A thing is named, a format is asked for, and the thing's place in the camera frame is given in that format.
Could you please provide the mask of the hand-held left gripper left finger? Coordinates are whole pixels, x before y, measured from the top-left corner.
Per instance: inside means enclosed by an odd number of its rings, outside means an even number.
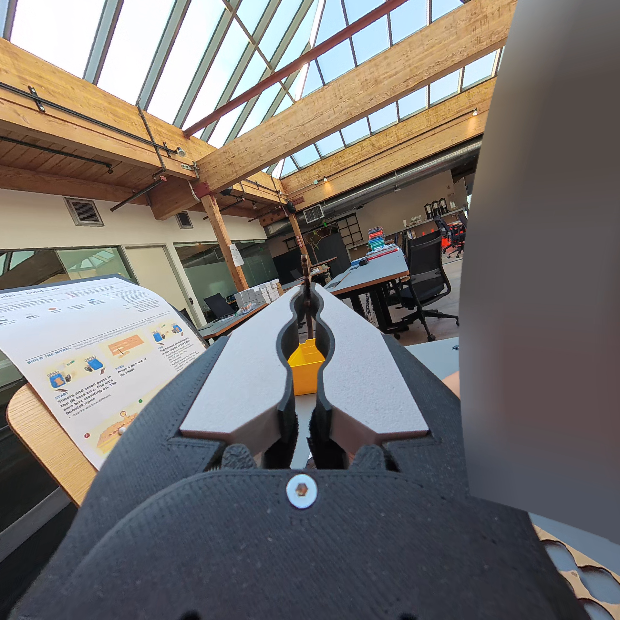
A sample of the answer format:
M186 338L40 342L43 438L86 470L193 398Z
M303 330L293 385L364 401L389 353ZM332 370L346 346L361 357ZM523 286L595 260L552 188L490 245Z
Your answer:
M186 437L215 439L262 454L266 469L288 469L298 438L288 357L298 346L298 287L226 340L184 421Z

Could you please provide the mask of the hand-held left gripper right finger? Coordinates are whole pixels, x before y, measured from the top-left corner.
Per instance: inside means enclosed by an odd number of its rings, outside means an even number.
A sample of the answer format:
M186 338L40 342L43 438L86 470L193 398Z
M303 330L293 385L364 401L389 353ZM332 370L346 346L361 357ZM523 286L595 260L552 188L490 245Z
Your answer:
M316 468L345 469L363 446L425 437L429 426L393 355L399 345L321 286L308 297L325 358L309 424Z

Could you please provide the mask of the small wooden model part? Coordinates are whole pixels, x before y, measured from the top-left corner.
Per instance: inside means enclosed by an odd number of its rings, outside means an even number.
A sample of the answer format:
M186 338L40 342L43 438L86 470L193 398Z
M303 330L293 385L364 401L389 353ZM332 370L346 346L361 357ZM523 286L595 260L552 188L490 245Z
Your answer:
M306 324L306 340L314 338L314 310L311 290L311 263L306 254L301 255L301 267L303 271L303 310Z

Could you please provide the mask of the grey desk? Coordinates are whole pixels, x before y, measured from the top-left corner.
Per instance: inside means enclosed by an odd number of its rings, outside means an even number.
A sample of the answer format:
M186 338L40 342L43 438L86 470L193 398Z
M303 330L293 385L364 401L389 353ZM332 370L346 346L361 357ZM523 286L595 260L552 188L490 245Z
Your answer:
M243 315L230 316L219 321L214 321L211 324L208 324L207 326L198 329L198 333L206 340L217 340L218 338L225 336L232 330L236 329L243 322L245 322L266 307L268 307L268 304L264 303L262 305L253 307L250 311Z
M394 252L369 259L365 265L360 263L351 266L334 278L327 285L327 290L339 299L349 299L352 308L364 319L367 318L368 309L363 306L361 297L369 295L378 329L384 334L394 334L399 339L399 332L408 330L408 326L403 322L392 322L386 286L408 274L404 254L400 249L395 249Z

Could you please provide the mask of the yellow plastic bin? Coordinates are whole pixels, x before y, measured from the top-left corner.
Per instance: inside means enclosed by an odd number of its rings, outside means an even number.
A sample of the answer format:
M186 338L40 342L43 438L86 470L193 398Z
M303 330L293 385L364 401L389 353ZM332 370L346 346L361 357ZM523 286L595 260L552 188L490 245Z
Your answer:
M325 357L316 347L314 338L299 344L288 359L292 369L295 396L316 393L317 376L324 361Z

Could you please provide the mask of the black office chair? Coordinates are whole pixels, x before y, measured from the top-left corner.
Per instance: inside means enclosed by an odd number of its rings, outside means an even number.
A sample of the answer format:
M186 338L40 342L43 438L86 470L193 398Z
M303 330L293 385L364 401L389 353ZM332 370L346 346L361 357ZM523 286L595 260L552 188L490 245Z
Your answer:
M203 300L217 320L232 316L236 312L234 308L221 295L221 293L216 293L212 296L204 298Z
M451 293L451 284L443 269L441 239L440 231L436 230L407 241L409 280L400 285L397 295L400 305L412 310L401 320L405 328L419 320L429 342L434 341L435 336L427 325L428 317L455 319L456 325L460 324L457 315L427 309L427 306Z

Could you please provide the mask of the stack of white boxes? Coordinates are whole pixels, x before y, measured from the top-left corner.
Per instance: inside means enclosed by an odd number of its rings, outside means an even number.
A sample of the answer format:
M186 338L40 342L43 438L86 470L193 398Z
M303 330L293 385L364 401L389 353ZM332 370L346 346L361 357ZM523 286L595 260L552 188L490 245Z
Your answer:
M239 308L247 305L270 304L282 294L279 279L255 285L249 289L235 293L234 297Z

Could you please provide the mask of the printed instruction sheet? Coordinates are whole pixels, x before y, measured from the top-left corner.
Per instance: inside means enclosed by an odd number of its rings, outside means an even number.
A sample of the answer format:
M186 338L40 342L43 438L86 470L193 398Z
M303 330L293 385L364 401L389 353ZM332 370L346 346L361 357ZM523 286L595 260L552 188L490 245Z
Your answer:
M1 291L1 351L97 470L205 350L173 306L121 276Z

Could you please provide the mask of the red and black chair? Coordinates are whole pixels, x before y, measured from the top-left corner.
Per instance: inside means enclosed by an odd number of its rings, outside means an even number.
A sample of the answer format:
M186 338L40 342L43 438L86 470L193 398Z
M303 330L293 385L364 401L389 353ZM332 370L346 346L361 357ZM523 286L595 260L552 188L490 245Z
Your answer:
M464 241L466 238L465 225L461 220L448 224L439 216L434 217L433 221L437 225L442 238L448 241L448 247L453 249L453 252L449 253L448 257L451 257L452 254L456 252L456 257L458 258L464 250Z

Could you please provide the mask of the rounded wooden board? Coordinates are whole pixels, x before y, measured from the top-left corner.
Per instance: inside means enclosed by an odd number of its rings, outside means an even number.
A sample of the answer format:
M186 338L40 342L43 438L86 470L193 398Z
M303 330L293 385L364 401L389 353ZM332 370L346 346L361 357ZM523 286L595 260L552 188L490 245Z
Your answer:
M21 442L80 507L97 469L80 452L29 383L12 396L6 417Z

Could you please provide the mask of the laser-cut wooden sheet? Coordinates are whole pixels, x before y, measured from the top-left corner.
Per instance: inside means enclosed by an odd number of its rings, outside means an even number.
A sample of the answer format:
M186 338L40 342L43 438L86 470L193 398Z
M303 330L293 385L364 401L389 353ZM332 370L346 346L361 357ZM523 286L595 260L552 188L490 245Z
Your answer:
M591 619L619 619L619 575L534 525L555 568Z

